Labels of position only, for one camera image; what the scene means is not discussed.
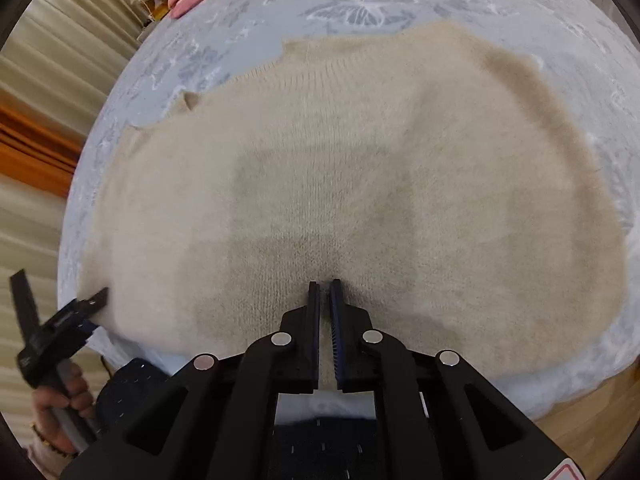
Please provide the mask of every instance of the orange curtain stripe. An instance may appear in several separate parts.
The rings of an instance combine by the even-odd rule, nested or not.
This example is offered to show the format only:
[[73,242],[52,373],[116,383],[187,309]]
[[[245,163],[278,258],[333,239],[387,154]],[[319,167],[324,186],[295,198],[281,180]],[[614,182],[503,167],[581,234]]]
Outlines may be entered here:
[[66,198],[82,146],[0,105],[0,173]]

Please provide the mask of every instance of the bed sheet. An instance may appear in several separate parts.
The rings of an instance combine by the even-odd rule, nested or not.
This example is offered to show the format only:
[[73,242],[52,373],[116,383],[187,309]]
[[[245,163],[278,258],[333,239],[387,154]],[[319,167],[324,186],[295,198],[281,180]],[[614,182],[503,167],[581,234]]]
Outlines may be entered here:
[[[92,206],[125,124],[153,123],[180,92],[207,91],[276,59],[283,40],[390,34],[443,18],[535,60],[597,154],[628,249],[626,303],[599,340],[558,367],[492,381],[537,417],[630,365],[640,353],[640,54],[589,0],[205,0],[179,20],[166,18],[120,76],[82,152],[63,227],[59,306],[76,296]],[[175,372],[188,359],[142,348],[104,329],[90,346],[116,365],[142,356]],[[330,396],[297,402],[284,418],[372,410],[367,400],[349,404]]]

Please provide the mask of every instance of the red and white label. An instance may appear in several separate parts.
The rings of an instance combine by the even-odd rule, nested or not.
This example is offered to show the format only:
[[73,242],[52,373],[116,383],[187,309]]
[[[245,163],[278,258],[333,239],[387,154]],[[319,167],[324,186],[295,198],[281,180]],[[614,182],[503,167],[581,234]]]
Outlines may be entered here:
[[582,476],[573,460],[565,458],[545,480],[584,480],[584,476]]

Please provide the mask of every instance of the hand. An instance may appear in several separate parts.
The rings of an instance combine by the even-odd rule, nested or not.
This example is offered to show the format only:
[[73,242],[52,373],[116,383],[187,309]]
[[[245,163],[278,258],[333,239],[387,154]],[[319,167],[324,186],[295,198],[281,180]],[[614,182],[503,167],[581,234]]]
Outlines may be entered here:
[[60,423],[50,408],[71,406],[73,409],[78,410],[84,418],[94,418],[95,416],[94,396],[92,396],[88,384],[82,377],[82,368],[72,363],[71,376],[72,378],[65,382],[66,389],[71,396],[70,399],[50,386],[38,387],[33,391],[31,397],[37,430],[50,444],[69,454],[73,454],[78,450],[62,430]]

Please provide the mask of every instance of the silver screw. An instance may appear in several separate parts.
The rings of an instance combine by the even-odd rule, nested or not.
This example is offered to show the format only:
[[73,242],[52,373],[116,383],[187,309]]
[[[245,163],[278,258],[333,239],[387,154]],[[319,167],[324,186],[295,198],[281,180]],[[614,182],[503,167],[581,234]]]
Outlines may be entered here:
[[286,332],[276,332],[271,336],[271,342],[276,346],[286,346],[291,343],[291,336]]
[[209,370],[215,363],[216,358],[209,354],[201,354],[193,360],[196,370]]
[[367,343],[379,343],[382,341],[382,334],[377,330],[367,330],[364,334],[362,334],[362,338]]
[[447,366],[455,366],[460,362],[460,356],[453,350],[445,350],[440,354],[440,361]]

